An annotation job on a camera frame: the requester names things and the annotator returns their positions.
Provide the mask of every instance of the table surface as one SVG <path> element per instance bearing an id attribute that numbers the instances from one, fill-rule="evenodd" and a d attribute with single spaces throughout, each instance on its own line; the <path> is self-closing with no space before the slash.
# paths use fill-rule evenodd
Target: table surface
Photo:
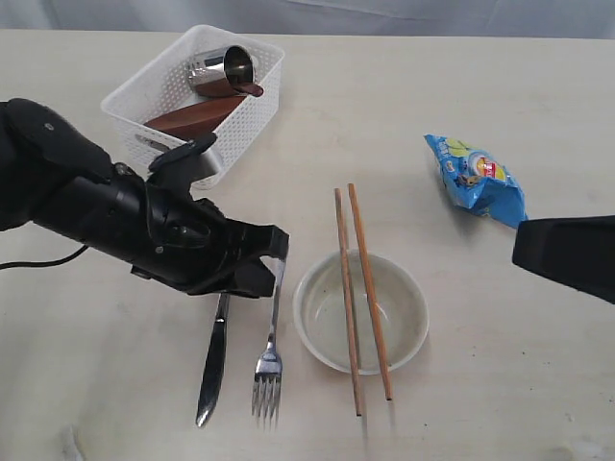
<path id="1" fill-rule="evenodd" d="M 100 101 L 175 34 L 0 31 L 0 100 L 67 117 L 114 159 Z M 270 301 L 233 300 L 215 414 L 194 427 L 216 297 L 192 298 L 95 251 L 0 274 L 0 459 L 56 460 L 75 425 L 88 461 L 612 459 L 615 308 L 510 262 L 514 231 L 450 206 L 423 134 L 490 150 L 531 217 L 608 214 L 615 42 L 566 39 L 263 36 L 286 52 L 278 115 L 207 196 L 229 216 L 291 235 L 277 429 L 250 417 Z M 337 250 L 332 190 L 355 182 L 369 248 L 408 269 L 430 334 L 393 372 L 350 378 L 314 359 L 292 292 Z M 0 259 L 77 244 L 27 225 Z"/>

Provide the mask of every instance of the blue snack bag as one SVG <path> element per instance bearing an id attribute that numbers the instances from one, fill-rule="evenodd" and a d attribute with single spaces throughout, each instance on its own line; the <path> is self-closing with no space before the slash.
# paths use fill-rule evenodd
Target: blue snack bag
<path id="1" fill-rule="evenodd" d="M 517 228 L 528 219 L 523 191 L 505 166 L 458 139 L 426 134 L 453 203 Z"/>

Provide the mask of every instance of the robotic hand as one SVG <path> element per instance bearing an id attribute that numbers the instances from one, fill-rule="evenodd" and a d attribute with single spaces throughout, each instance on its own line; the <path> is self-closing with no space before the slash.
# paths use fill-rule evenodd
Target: robotic hand
<path id="1" fill-rule="evenodd" d="M 288 235 L 190 196 L 215 140 L 210 133 L 159 156 L 145 181 L 52 110 L 0 103 L 0 231 L 32 220 L 189 295 L 270 297 L 275 277 L 260 257 L 285 259 Z"/>

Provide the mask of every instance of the wooden chopstick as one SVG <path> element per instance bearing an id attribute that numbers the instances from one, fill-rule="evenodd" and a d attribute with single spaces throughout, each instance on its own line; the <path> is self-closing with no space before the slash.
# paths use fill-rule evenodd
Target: wooden chopstick
<path id="1" fill-rule="evenodd" d="M 342 191 L 335 189 L 335 214 L 337 216 L 337 236 L 339 238 L 339 255 L 342 266 L 342 285 L 344 288 L 344 306 L 346 307 L 346 330 L 348 331 L 348 352 L 350 354 L 350 371 L 355 394 L 355 410 L 357 416 L 363 414 L 363 393 L 358 376 L 357 332 L 355 330 L 355 298 L 348 262 L 348 229 L 346 215 L 342 208 Z"/>
<path id="2" fill-rule="evenodd" d="M 353 209 L 355 218 L 355 232 L 357 234 L 358 254 L 361 259 L 361 267 L 363 269 L 363 278 L 365 279 L 365 292 L 367 293 L 367 303 L 369 304 L 369 313 L 372 317 L 372 329 L 376 339 L 376 350 L 378 352 L 378 361 L 381 367 L 382 382 L 384 383 L 384 396 L 387 400 L 393 400 L 393 390 L 391 387 L 391 377 L 388 373 L 388 364 L 386 362 L 386 345 L 382 336 L 381 316 L 378 310 L 378 301 L 376 300 L 376 289 L 374 288 L 374 278 L 372 276 L 372 268 L 369 263 L 367 247 L 365 245 L 365 232 L 363 231 L 363 222 L 358 210 L 357 189 L 355 185 L 348 184 L 348 193 L 350 195 L 350 205 Z"/>

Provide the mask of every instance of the knife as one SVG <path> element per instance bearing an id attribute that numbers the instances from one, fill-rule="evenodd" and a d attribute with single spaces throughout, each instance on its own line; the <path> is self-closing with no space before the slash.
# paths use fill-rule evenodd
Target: knife
<path id="1" fill-rule="evenodd" d="M 224 375 L 224 360 L 227 349 L 227 316 L 229 314 L 229 299 L 231 295 L 223 293 L 218 300 L 218 310 L 209 340 L 208 357 L 203 370 L 203 381 L 199 393 L 199 403 L 196 413 L 196 425 L 202 427 L 211 417 L 218 402 L 222 376 Z"/>

